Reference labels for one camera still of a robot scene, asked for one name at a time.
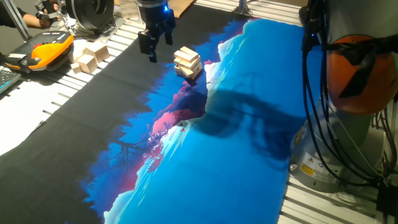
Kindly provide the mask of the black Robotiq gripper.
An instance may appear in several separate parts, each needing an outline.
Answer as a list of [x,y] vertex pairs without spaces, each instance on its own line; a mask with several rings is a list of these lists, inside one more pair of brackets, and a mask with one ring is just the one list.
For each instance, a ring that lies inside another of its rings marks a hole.
[[138,32],[140,51],[148,55],[150,62],[157,63],[157,42],[151,37],[150,32],[159,28],[165,32],[165,43],[173,45],[173,30],[176,27],[174,11],[169,8],[167,2],[139,2],[137,5],[141,19],[146,25],[143,31]]

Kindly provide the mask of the person's hand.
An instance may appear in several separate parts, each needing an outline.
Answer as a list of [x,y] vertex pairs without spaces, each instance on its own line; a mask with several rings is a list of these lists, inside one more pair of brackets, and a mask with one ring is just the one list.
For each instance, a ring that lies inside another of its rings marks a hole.
[[[54,12],[57,12],[59,10],[59,6],[57,4],[57,1],[46,1],[44,3],[43,8],[40,10],[43,14],[52,14]],[[56,22],[60,21],[60,14],[57,14],[57,17],[54,18],[46,18],[46,17],[41,17],[39,19],[41,28],[43,29],[49,29],[51,25]]]

